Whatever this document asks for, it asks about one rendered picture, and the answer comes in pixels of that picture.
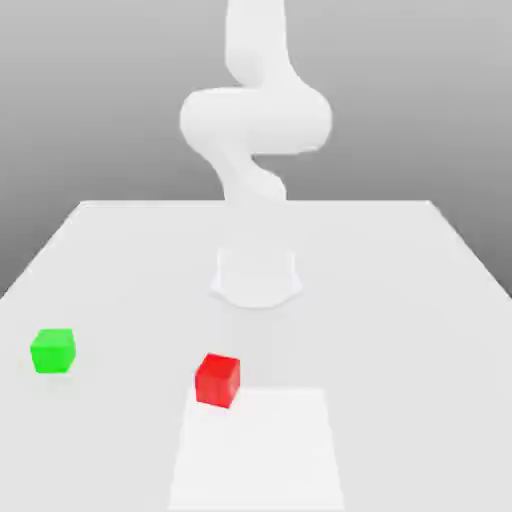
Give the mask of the small red cube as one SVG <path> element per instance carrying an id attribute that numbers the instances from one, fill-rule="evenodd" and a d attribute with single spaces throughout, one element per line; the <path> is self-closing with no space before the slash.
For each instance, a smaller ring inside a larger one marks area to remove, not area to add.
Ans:
<path id="1" fill-rule="evenodd" d="M 229 409 L 240 381 L 239 359 L 208 353 L 195 372 L 196 401 Z"/>

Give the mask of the small green cube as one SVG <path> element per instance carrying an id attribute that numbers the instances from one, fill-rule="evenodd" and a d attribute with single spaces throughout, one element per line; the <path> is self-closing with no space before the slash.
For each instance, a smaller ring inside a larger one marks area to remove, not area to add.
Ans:
<path id="1" fill-rule="evenodd" d="M 41 329 L 30 345 L 30 353 L 37 373 L 66 373 L 76 357 L 73 330 Z"/>

